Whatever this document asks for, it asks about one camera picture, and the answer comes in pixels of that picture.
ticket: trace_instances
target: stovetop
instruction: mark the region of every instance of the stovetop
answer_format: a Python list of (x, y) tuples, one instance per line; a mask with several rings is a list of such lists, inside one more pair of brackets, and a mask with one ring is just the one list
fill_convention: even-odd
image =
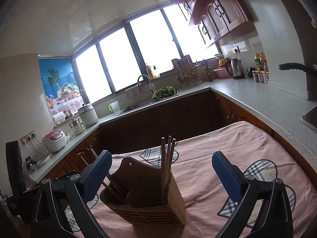
[(301, 122), (311, 128), (314, 132), (317, 132), (317, 107), (303, 115)]

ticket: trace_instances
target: pan handle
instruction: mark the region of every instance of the pan handle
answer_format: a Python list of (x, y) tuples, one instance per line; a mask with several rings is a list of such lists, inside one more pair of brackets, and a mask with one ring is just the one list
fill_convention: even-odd
[(317, 78), (317, 71), (314, 71), (311, 68), (306, 67), (305, 65), (301, 63), (295, 63), (295, 62), (289, 62), (289, 63), (284, 63), (280, 64), (278, 68), (281, 71), (286, 71), (286, 70), (301, 70), (306, 72), (308, 75), (312, 76), (313, 78)]

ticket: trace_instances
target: sink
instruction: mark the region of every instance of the sink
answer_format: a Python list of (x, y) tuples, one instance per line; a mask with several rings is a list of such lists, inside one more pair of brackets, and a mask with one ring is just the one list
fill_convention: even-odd
[[(178, 96), (178, 94), (179, 94), (179, 92), (178, 92), (178, 90), (177, 90), (176, 94), (173, 95), (173, 96), (171, 96), (171, 97)], [(124, 110), (123, 110), (120, 114), (118, 114), (118, 115), (127, 113), (127, 112), (132, 111), (132, 110), (137, 109), (137, 108), (141, 108), (141, 107), (147, 106), (147, 105), (149, 105), (149, 104), (155, 104), (155, 103), (161, 102), (161, 101), (163, 101), (163, 100), (164, 100), (164, 99), (162, 99), (162, 100), (160, 100), (160, 101), (152, 102), (152, 99), (150, 98), (150, 99), (147, 99), (147, 100), (138, 102), (138, 103), (136, 103), (136, 104), (134, 104), (134, 105), (128, 106), (126, 109), (124, 109)]]

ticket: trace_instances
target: palm tree picture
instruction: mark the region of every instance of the palm tree picture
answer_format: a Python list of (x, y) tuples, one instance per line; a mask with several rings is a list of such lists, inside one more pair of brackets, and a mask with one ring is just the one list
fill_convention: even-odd
[(70, 84), (75, 84), (75, 78), (73, 73), (68, 73), (66, 75), (66, 81)]
[(58, 71), (57, 71), (57, 70), (54, 70), (54, 69), (48, 69), (47, 71), (48, 71), (49, 74), (50, 74), (50, 76), (48, 76), (48, 77), (46, 78), (46, 80), (47, 80), (47, 82), (49, 83), (49, 85), (50, 85), (51, 87), (55, 87), (55, 86), (59, 87), (59, 86), (58, 86), (58, 82), (61, 82), (61, 78), (59, 77)]

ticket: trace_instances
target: power outlet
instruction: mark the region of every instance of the power outlet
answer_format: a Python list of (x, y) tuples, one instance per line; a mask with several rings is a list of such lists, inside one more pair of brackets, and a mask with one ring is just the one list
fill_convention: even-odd
[(31, 131), (29, 134), (26, 134), (24, 137), (21, 138), (22, 144), (25, 145), (30, 140), (32, 140), (34, 137), (36, 137), (36, 132)]
[(232, 52), (233, 52), (234, 54), (240, 53), (240, 49), (239, 49), (238, 46), (232, 47), (231, 50), (232, 50)]

